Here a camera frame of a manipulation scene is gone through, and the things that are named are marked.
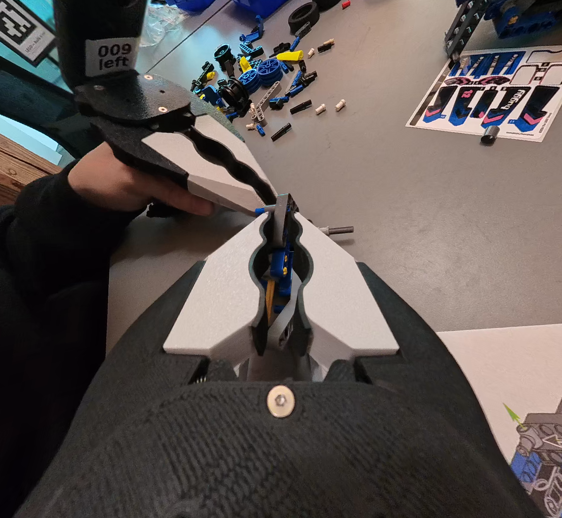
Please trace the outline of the blue grey lego sub-assembly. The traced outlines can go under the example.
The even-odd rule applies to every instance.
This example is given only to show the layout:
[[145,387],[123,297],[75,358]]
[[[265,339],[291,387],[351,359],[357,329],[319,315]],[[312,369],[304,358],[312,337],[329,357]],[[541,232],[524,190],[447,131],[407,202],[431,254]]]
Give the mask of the blue grey lego sub-assembly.
[[[253,268],[260,284],[260,277],[267,271],[270,272],[272,278],[283,279],[283,276],[280,276],[279,273],[274,271],[275,261],[269,261],[269,256],[274,256],[278,251],[284,252],[287,244],[289,244],[289,260],[292,262],[289,267],[289,273],[295,273],[298,277],[306,276],[309,263],[305,260],[304,250],[301,249],[300,246],[297,246],[297,248],[294,247],[299,234],[299,228],[295,222],[294,214],[299,212],[291,196],[289,194],[278,196],[276,204],[259,209],[257,217],[262,213],[269,213],[270,221],[263,227],[263,232],[266,236],[266,245],[256,254],[253,263]],[[297,294],[296,303],[293,311],[289,312],[289,323],[293,325],[293,334],[298,339],[297,346],[300,351],[307,352],[310,350],[312,334],[309,328],[305,328],[303,322],[304,308],[299,306],[299,297],[302,297],[302,293],[299,292],[302,286],[300,278],[299,281],[300,283],[295,285]],[[269,323],[267,332],[262,333],[261,341],[256,344],[256,346],[262,346],[262,348],[257,350],[257,354],[260,356],[262,356],[268,348],[268,333]]]

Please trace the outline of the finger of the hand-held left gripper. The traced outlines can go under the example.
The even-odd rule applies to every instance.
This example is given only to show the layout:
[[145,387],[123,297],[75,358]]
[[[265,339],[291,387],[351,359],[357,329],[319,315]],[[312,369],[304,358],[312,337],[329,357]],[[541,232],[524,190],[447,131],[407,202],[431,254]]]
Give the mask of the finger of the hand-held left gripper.
[[237,182],[247,184],[257,195],[275,194],[246,143],[213,116],[195,117],[195,147],[204,158],[224,167]]
[[193,195],[242,213],[254,213],[277,201],[276,191],[274,195],[257,195],[247,184],[237,182],[224,167],[204,158],[195,147],[195,126],[188,134],[157,131],[142,142],[186,174],[187,188]]

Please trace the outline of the pile of loose lego pieces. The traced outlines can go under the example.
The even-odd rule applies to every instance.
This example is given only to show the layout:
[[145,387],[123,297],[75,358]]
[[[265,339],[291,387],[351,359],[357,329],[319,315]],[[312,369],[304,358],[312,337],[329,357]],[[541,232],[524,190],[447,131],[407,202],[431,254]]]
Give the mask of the pile of loose lego pieces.
[[221,44],[214,52],[216,65],[227,76],[213,85],[218,72],[214,63],[206,61],[200,76],[192,80],[191,92],[225,114],[228,121],[250,113],[246,129],[265,137],[265,111],[281,110],[318,76],[307,70],[304,52],[297,49],[311,29],[309,23],[305,24],[293,35],[292,42],[279,43],[270,56],[262,59],[263,46],[255,43],[263,37],[264,24],[262,16],[257,15],[251,32],[240,35],[240,53],[236,57],[229,44]]

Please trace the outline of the black white marker sign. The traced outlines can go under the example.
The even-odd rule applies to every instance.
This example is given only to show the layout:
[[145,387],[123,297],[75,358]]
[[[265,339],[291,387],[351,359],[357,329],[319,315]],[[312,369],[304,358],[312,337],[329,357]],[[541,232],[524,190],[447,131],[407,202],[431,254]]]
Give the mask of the black white marker sign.
[[37,67],[54,49],[56,36],[20,0],[1,0],[1,43]]

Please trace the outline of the wooden board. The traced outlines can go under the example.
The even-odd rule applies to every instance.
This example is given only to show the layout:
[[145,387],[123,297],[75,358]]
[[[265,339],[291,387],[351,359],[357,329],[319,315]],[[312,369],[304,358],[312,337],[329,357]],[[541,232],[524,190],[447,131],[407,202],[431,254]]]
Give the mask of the wooden board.
[[1,205],[14,204],[25,185],[61,170],[60,166],[1,135]]

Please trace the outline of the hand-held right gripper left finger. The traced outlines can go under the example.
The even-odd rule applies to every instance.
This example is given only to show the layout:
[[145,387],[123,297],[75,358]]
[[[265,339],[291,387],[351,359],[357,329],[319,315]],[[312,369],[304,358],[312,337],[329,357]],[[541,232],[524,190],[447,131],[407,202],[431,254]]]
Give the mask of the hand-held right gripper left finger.
[[266,245],[262,213],[209,255],[172,325],[168,354],[204,356],[237,367],[257,353],[268,329],[265,290],[253,263]]

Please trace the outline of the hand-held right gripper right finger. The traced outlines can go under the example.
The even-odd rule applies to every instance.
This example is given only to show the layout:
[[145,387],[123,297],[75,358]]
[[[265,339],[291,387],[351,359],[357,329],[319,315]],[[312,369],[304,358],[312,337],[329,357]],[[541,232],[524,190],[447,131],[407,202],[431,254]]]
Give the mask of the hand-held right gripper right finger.
[[323,369],[337,360],[394,355],[399,346],[355,258],[300,213],[294,247],[309,263],[299,306],[312,334],[311,358]]

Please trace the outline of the lego instruction booklet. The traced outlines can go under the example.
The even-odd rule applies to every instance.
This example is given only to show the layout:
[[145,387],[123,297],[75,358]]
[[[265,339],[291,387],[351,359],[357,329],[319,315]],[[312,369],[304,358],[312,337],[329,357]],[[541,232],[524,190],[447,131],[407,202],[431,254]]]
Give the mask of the lego instruction booklet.
[[438,335],[522,488],[545,517],[561,517],[561,324]]

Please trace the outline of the person's left hand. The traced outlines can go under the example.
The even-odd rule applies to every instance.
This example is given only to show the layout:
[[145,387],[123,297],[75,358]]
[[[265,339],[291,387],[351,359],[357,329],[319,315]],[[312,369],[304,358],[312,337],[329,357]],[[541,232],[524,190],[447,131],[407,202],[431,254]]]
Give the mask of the person's left hand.
[[147,174],[119,161],[103,142],[80,159],[67,175],[68,183],[91,204],[113,211],[144,210],[157,200],[182,212],[209,216],[215,206],[171,180]]

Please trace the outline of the person's dark clothed torso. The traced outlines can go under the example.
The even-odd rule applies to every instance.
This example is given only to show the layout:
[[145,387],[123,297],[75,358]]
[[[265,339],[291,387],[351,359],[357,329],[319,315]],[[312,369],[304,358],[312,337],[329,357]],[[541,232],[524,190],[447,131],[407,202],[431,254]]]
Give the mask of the person's dark clothed torso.
[[12,517],[67,435],[100,367],[109,264],[46,296],[1,271],[1,517]]

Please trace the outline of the lego sticker sheet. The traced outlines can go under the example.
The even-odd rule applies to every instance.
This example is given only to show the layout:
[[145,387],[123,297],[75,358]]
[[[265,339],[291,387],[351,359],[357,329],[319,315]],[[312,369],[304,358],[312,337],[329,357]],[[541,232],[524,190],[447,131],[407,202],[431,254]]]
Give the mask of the lego sticker sheet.
[[468,51],[446,65],[406,126],[542,142],[561,110],[561,45]]

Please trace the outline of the clear plastic bag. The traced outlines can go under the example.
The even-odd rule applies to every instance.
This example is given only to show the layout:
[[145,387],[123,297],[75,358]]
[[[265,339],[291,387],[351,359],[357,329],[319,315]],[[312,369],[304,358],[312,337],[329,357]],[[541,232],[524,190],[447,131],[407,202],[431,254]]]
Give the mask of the clear plastic bag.
[[182,9],[149,0],[144,15],[141,48],[158,45],[168,32],[180,28],[188,14]]

